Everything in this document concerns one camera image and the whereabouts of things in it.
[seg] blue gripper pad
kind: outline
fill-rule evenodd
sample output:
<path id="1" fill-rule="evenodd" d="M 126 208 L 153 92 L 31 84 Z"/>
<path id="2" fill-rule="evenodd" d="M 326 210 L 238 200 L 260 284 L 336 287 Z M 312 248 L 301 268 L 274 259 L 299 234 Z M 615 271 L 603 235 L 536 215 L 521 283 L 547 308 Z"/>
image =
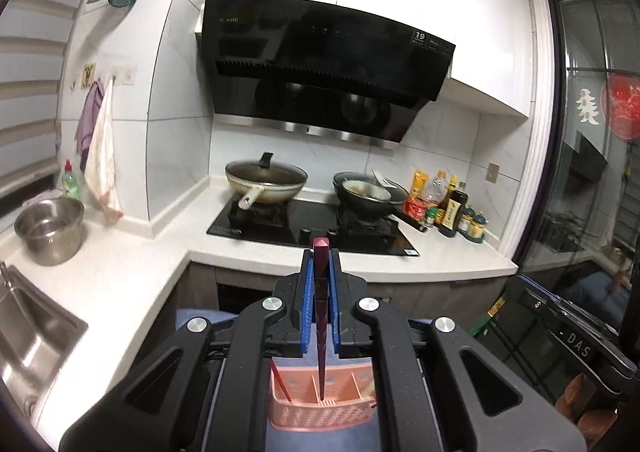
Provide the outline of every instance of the blue gripper pad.
<path id="1" fill-rule="evenodd" d="M 334 353 L 340 352 L 340 320 L 338 316 L 338 289 L 335 284 L 334 255 L 329 254 L 329 304 L 331 306 L 331 334 L 334 338 Z"/>
<path id="2" fill-rule="evenodd" d="M 305 296 L 302 300 L 302 315 L 300 328 L 300 345 L 302 347 L 302 353 L 305 354 L 309 347 L 309 340 L 311 339 L 311 318 L 313 316 L 314 309 L 314 261 L 313 258 L 309 258 L 308 266 L 306 267 L 306 281 L 305 281 Z"/>

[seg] faucet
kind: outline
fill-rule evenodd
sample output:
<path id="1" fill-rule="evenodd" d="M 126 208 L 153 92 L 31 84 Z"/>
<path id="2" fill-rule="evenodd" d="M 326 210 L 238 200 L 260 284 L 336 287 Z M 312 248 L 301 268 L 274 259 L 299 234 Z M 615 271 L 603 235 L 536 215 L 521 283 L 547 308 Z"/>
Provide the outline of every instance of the faucet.
<path id="1" fill-rule="evenodd" d="M 6 269 L 6 264 L 4 263 L 4 261 L 0 261 L 0 275 L 2 275 L 4 287 L 6 289 L 11 289 L 11 276 L 9 275 L 9 270 Z"/>

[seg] towel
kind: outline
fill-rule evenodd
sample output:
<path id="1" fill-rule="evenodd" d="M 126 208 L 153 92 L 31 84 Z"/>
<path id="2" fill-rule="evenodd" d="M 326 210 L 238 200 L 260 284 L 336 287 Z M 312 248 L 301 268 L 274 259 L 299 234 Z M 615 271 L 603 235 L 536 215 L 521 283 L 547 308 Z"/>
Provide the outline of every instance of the towel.
<path id="1" fill-rule="evenodd" d="M 116 165 L 113 157 L 112 98 L 113 80 L 110 80 L 95 122 L 84 173 L 86 186 L 100 203 L 107 223 L 115 223 L 122 217 L 116 191 Z"/>
<path id="2" fill-rule="evenodd" d="M 94 82 L 91 84 L 89 93 L 84 99 L 84 107 L 82 114 L 78 120 L 76 128 L 76 153 L 80 155 L 80 171 L 84 172 L 86 168 L 86 159 L 89 156 L 89 146 L 91 138 L 94 136 L 95 122 L 98 119 L 100 105 L 104 97 L 104 86 L 102 82 Z"/>

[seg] kitchen sink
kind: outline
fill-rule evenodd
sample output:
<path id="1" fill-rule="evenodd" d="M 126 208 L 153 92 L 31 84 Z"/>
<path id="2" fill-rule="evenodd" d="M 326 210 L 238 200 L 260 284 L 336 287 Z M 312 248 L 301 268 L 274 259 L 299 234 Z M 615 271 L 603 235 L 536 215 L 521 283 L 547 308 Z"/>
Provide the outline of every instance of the kitchen sink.
<path id="1" fill-rule="evenodd" d="M 15 267 L 0 277 L 0 374 L 35 423 L 53 381 L 87 324 L 35 288 Z"/>

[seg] chopstick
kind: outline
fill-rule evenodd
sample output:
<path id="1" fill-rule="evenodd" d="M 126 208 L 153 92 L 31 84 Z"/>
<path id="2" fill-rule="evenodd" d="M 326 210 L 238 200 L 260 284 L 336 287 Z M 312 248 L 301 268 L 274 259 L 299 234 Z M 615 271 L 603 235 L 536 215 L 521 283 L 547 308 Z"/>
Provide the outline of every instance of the chopstick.
<path id="1" fill-rule="evenodd" d="M 275 376 L 276 381 L 278 382 L 278 385 L 282 389 L 282 392 L 284 392 L 284 395 L 287 397 L 287 400 L 289 400 L 289 402 L 293 402 L 293 400 L 291 400 L 291 397 L 289 396 L 289 391 L 287 390 L 287 387 L 284 386 L 284 381 L 282 379 L 282 376 L 280 376 L 280 372 L 278 371 L 276 364 L 273 363 L 273 360 L 271 360 L 271 371 L 273 371 L 273 376 Z"/>

